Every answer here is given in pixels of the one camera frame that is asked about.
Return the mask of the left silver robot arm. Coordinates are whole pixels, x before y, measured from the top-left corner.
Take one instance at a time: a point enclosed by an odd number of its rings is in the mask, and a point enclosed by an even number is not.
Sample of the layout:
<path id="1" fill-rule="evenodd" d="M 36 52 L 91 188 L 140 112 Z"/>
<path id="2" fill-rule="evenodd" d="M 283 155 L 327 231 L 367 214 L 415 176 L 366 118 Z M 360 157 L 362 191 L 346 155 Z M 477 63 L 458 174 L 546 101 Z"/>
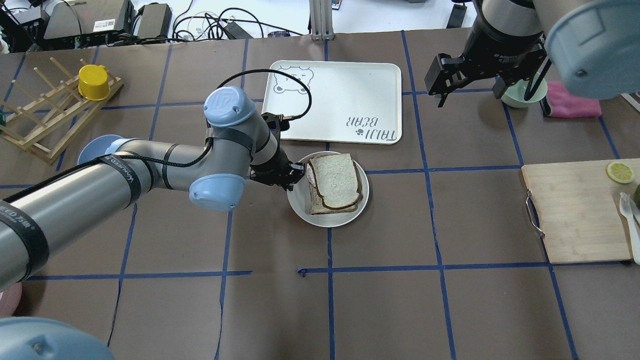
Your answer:
<path id="1" fill-rule="evenodd" d="M 247 180 L 292 191 L 306 166 L 292 162 L 279 133 L 290 119 L 259 114 L 237 86 L 203 103 L 203 146 L 105 135 L 78 164 L 1 200 L 1 289 L 28 280 L 50 257 L 155 188 L 185 191 L 198 207 L 231 212 Z"/>

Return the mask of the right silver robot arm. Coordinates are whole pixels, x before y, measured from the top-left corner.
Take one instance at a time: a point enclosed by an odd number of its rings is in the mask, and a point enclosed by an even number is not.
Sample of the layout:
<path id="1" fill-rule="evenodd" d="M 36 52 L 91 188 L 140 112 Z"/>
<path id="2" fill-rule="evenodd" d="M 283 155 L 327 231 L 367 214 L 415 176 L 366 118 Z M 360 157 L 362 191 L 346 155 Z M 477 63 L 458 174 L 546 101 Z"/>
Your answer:
<path id="1" fill-rule="evenodd" d="M 462 53 L 438 54 L 424 78 L 443 107 L 448 95 L 496 78 L 496 98 L 528 81 L 530 98 L 549 66 L 570 94 L 608 100 L 640 89 L 637 0 L 475 0 Z"/>

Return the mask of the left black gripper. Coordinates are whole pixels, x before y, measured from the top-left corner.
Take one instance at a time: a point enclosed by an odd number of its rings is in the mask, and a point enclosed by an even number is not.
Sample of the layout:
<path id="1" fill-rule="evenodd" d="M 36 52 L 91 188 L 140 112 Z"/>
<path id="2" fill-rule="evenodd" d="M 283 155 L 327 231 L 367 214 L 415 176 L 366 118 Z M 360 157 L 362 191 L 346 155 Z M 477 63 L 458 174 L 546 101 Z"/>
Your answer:
<path id="1" fill-rule="evenodd" d="M 267 186 L 277 186 L 292 192 L 295 183 L 306 175 L 306 164 L 292 162 L 278 145 L 274 155 L 263 164 L 250 165 L 249 179 Z"/>

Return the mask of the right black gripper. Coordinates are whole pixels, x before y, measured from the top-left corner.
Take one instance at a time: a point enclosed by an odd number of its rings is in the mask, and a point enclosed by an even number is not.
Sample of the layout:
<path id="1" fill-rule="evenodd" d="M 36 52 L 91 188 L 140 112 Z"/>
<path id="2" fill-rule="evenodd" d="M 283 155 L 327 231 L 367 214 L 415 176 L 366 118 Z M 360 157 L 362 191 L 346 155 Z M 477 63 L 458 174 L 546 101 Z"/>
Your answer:
<path id="1" fill-rule="evenodd" d="M 486 20 L 476 20 L 464 50 L 458 57 L 439 53 L 430 65 L 424 82 L 427 92 L 436 97 L 441 109 L 448 96 L 478 80 L 494 79 L 493 94 L 500 98 L 508 87 L 528 80 L 524 100 L 542 100 L 547 95 L 543 86 L 553 64 L 542 44 L 542 32 L 516 36 L 497 30 Z M 546 59 L 539 73 L 538 68 Z"/>

